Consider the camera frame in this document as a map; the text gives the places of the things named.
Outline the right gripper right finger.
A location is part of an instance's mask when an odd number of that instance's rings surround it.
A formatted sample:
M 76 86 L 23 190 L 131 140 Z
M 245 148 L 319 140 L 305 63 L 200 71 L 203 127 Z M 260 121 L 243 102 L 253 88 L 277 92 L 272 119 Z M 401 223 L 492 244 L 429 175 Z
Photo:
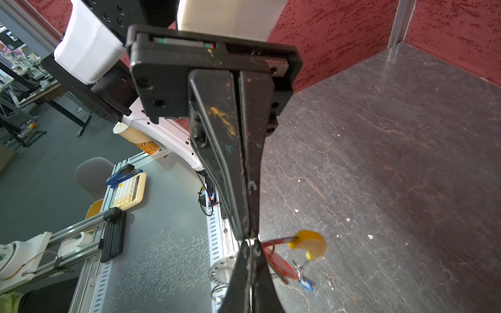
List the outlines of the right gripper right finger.
M 284 313 L 261 242 L 252 247 L 252 312 Z

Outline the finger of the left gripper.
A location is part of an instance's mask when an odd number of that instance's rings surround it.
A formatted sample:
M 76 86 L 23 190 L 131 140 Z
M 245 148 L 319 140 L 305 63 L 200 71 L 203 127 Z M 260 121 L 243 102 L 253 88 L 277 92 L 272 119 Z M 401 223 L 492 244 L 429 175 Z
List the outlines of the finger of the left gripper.
M 240 121 L 246 200 L 249 212 L 249 237 L 259 233 L 260 169 L 267 128 L 270 123 L 274 84 L 268 73 L 241 71 Z
M 188 83 L 193 149 L 220 192 L 236 239 L 243 241 L 250 226 L 234 77 L 228 70 L 194 69 Z

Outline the red capped key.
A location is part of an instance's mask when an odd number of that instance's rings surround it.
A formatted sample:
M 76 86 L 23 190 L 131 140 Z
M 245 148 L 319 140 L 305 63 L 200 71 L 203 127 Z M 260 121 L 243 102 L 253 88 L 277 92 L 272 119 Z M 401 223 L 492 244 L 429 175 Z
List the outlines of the red capped key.
M 289 280 L 298 280 L 297 271 L 278 252 L 264 247 L 264 253 L 269 266 L 285 283 L 288 283 Z

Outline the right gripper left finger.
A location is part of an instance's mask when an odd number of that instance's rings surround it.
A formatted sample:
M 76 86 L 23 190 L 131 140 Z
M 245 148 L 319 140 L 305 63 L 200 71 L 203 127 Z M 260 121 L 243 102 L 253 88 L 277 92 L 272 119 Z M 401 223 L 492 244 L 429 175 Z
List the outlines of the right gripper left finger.
M 237 253 L 236 264 L 219 313 L 251 312 L 253 266 L 252 245 L 248 241 L 244 241 Z

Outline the white robot base outside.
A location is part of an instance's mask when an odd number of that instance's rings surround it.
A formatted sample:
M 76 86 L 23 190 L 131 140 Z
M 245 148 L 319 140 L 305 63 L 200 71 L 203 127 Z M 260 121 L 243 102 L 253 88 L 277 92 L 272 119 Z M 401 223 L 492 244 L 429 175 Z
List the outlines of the white robot base outside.
M 51 232 L 44 232 L 27 241 L 13 242 L 13 255 L 1 268 L 1 293 L 10 292 L 34 278 L 51 237 Z

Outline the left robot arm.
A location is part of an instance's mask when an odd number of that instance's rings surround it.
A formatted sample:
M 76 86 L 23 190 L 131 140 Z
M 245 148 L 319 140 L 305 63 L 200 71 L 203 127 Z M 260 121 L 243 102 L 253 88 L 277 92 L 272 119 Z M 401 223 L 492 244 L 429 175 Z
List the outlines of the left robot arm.
M 91 112 L 205 172 L 236 239 L 258 236 L 266 137 L 302 61 L 268 42 L 285 1 L 73 1 L 43 65 Z

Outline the yellow capped key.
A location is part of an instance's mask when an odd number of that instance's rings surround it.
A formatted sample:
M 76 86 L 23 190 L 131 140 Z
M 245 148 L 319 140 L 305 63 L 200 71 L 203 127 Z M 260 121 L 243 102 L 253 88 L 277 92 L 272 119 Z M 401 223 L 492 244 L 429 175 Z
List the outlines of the yellow capped key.
M 318 258 L 322 258 L 326 254 L 327 242 L 325 238 L 317 232 L 302 230 L 288 243 L 288 247 L 292 250 L 305 250 L 306 259 L 314 261 Z

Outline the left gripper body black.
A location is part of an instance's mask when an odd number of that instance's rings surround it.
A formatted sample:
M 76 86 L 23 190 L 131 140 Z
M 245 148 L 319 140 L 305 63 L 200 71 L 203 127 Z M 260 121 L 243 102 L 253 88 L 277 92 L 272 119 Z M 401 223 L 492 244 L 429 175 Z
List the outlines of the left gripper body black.
M 294 46 L 236 39 L 164 27 L 134 24 L 127 31 L 130 73 L 146 116 L 158 124 L 163 117 L 189 115 L 189 74 L 193 70 L 268 73 L 278 98 L 277 116 L 291 97 L 303 62 Z

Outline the metal keyring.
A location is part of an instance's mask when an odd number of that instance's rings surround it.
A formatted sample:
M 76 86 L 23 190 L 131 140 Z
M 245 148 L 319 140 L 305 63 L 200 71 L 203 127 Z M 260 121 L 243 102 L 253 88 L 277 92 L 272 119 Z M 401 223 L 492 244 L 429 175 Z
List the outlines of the metal keyring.
M 269 249 L 275 249 L 277 245 L 285 245 L 289 244 L 297 239 L 297 236 L 291 236 L 291 237 L 281 237 L 281 238 L 276 238 L 276 239 L 270 239 L 267 241 L 262 242 L 262 248 L 269 248 Z

